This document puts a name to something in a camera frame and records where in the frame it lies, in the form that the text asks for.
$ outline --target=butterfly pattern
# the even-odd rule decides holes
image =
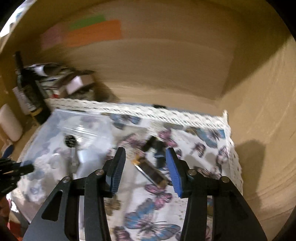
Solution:
[[[224,130],[214,130],[214,129],[202,129],[189,127],[185,130],[187,133],[198,136],[202,141],[206,143],[208,147],[217,148],[218,141],[220,139],[225,139]]]
[[[35,171],[26,175],[29,181],[41,180],[44,177],[45,173],[39,168],[35,168]]]
[[[117,147],[132,147],[132,148],[140,149],[143,145],[145,145],[145,143],[146,143],[145,140],[138,140],[136,138],[136,134],[131,133],[123,137],[123,139],[117,143]]]
[[[115,227],[113,232],[114,232],[116,241],[133,241],[129,232],[126,231],[125,228],[122,226]]]
[[[138,125],[141,121],[140,117],[131,115],[110,114],[109,116],[113,121],[113,126],[120,130],[123,130],[126,124],[129,122],[133,123],[134,125]]]
[[[192,155],[195,151],[197,151],[199,157],[202,157],[205,153],[205,145],[200,142],[194,144],[194,147],[191,149],[191,152],[189,154]]]
[[[116,134],[121,133],[121,137],[117,143],[115,142],[112,149],[107,151],[106,157],[104,161],[112,159],[114,157],[114,153],[119,146],[125,148],[133,148],[133,152],[138,154],[141,152],[141,147],[146,143],[146,138],[139,137],[141,134],[135,132],[135,125],[143,125],[146,127],[147,122],[141,121],[141,118],[129,116],[129,115],[114,115],[114,114],[105,114],[110,117],[113,125],[118,129],[124,129],[124,131],[116,131]],[[94,116],[83,116],[80,119],[80,123],[85,125],[86,127],[93,128],[93,125],[96,123],[96,117]],[[129,130],[129,125],[133,125],[131,131]],[[200,162],[200,165],[196,163],[197,166],[205,166],[207,169],[194,167],[198,172],[202,175],[210,178],[219,179],[222,176],[222,167],[225,163],[228,162],[230,157],[229,150],[226,147],[225,134],[223,130],[212,130],[212,129],[201,129],[201,128],[192,128],[181,125],[174,125],[170,123],[160,123],[160,125],[152,126],[153,135],[158,137],[159,140],[162,140],[167,147],[173,147],[179,159],[184,158],[187,160],[187,155],[195,155],[198,156],[197,162]],[[64,152],[58,146],[55,146],[51,149],[53,145],[50,141],[47,141],[42,144],[42,148],[37,150],[37,156],[44,154],[51,154],[52,149],[56,148],[53,153],[58,153],[64,156]],[[147,158],[153,158],[151,155],[154,150],[153,148],[150,150],[151,153],[147,154]],[[208,153],[214,154],[214,167],[211,162],[208,166],[203,165],[204,162],[207,162],[205,156]],[[47,162],[47,165],[50,165],[51,168],[59,168],[59,163],[55,159],[55,162]],[[167,167],[160,169],[163,174],[169,176],[169,172]],[[24,177],[26,180],[40,180],[44,178],[43,169],[37,169],[34,173],[31,173]],[[128,213],[123,214],[123,218],[116,222],[116,226],[110,224],[110,232],[116,241],[160,241],[160,240],[180,240],[181,238],[181,227],[182,227],[182,217],[184,218],[186,207],[184,207],[184,200],[181,202],[179,199],[175,200],[174,193],[170,193],[171,187],[167,187],[166,189],[159,189],[158,187],[150,184],[148,181],[143,182],[141,185],[142,195],[137,196],[136,193],[132,194],[133,198],[141,198],[142,201],[140,205],[133,206],[134,202],[129,198],[127,200],[121,197],[121,200],[118,200],[118,197],[115,196],[112,199],[105,199],[104,206],[106,215],[108,216],[108,221],[113,219],[117,219],[117,215],[123,212],[124,207],[127,205],[126,201],[131,204],[129,208],[132,208]],[[29,187],[24,193],[25,198],[32,202],[34,202],[35,196],[41,195],[43,192],[42,186],[38,188],[36,185]],[[213,216],[213,200],[208,198],[207,200],[208,207],[208,225],[206,230],[206,241],[211,240],[211,225],[210,221]],[[173,215],[180,214],[179,217],[175,219],[167,219],[163,212],[172,212]]]
[[[104,200],[105,212],[108,216],[113,215],[113,210],[120,210],[121,202],[117,199],[117,196],[114,195],[112,198],[106,198]]]
[[[128,229],[139,229],[141,241],[167,240],[181,230],[179,225],[166,224],[165,221],[153,222],[155,204],[147,198],[135,212],[127,213],[124,225]]]
[[[40,187],[38,187],[38,188],[31,187],[31,188],[30,188],[30,192],[31,192],[33,195],[36,195],[36,194],[39,193],[39,189],[40,189]]]
[[[85,115],[82,116],[80,118],[80,121],[82,122],[81,124],[89,129],[92,129],[94,127],[94,123],[97,121],[98,119],[94,116],[90,116],[90,115]]]
[[[155,210],[161,209],[165,203],[169,203],[172,200],[173,195],[171,193],[166,192],[165,189],[159,189],[153,184],[145,185],[144,189],[156,196],[154,200]]]
[[[158,132],[158,137],[165,143],[166,147],[177,147],[178,144],[171,138],[172,130]]]

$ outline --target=blue butterfly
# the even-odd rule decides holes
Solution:
[[[39,168],[36,168],[34,172],[27,175],[27,179],[29,181],[33,181],[34,179],[40,180],[44,177],[44,174],[45,174],[44,171],[42,171]]]
[[[124,218],[124,225],[128,229],[139,229],[142,233],[141,241],[167,240],[181,230],[175,224],[160,224],[152,222],[155,204],[151,198],[138,206],[135,212],[127,213]]]
[[[113,125],[120,130],[123,130],[128,121],[135,125],[138,125],[141,121],[140,117],[131,115],[110,114],[110,118],[114,121]]]
[[[34,187],[32,187],[32,188],[30,188],[30,192],[31,192],[32,194],[36,195],[36,194],[39,193],[39,189],[40,189],[40,188],[34,188]]]
[[[203,140],[208,147],[218,148],[217,142],[220,139],[225,139],[224,130],[214,130],[214,129],[202,129],[189,127],[185,130],[188,133],[198,136],[201,140]]]
[[[49,145],[49,142],[43,143],[41,147],[42,149],[37,151],[35,155],[31,158],[31,160],[34,162],[38,157],[48,154],[50,152],[50,149],[48,148]]]

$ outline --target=cardboard box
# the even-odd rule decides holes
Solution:
[[[66,90],[67,90],[67,93],[71,95],[77,90],[92,84],[94,84],[94,81],[91,75],[88,74],[88,75],[76,76],[66,85]]]

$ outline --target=butterfly print fabric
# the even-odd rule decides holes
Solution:
[[[219,179],[230,176],[229,150],[223,130],[192,128],[169,123],[140,119],[130,115],[104,114],[110,119],[113,134],[112,145],[100,156],[102,163],[114,157],[119,146],[126,149],[126,162],[116,196],[104,199],[105,212],[112,240],[116,241],[160,241],[180,240],[185,218],[187,199],[180,199],[172,186],[159,189],[145,178],[132,164],[136,155],[143,155],[156,166],[155,149],[142,153],[141,147],[151,135],[173,147],[179,159],[190,168],[208,178]],[[96,126],[95,116],[79,117],[78,122],[91,128]],[[46,176],[61,169],[61,161],[67,160],[67,149],[45,140],[36,151],[39,158],[60,155],[62,158],[48,159],[35,172],[23,178],[32,184],[21,189],[27,201],[35,203],[48,196],[43,186]],[[170,179],[166,165],[159,169]],[[208,217],[205,241],[211,240],[213,202],[208,198]],[[79,229],[83,232],[83,219]]]
[[[167,240],[181,230],[180,226],[167,224],[166,221],[154,222],[154,209],[152,199],[146,199],[135,212],[125,215],[124,225],[128,229],[137,229],[142,241]]]
[[[172,194],[166,192],[164,189],[159,189],[158,187],[154,186],[153,184],[145,185],[145,190],[153,195],[155,195],[155,209],[161,209],[165,203],[169,203],[172,200]]]

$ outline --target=stacked items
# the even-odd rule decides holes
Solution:
[[[17,88],[14,93],[24,114],[43,124],[51,114],[44,99],[72,98],[99,101],[95,95],[93,71],[78,71],[62,64],[46,63],[24,67],[20,52],[15,53]]]
[[[78,71],[56,63],[34,64],[26,68],[40,76],[37,84],[45,99],[95,100],[93,71]]]

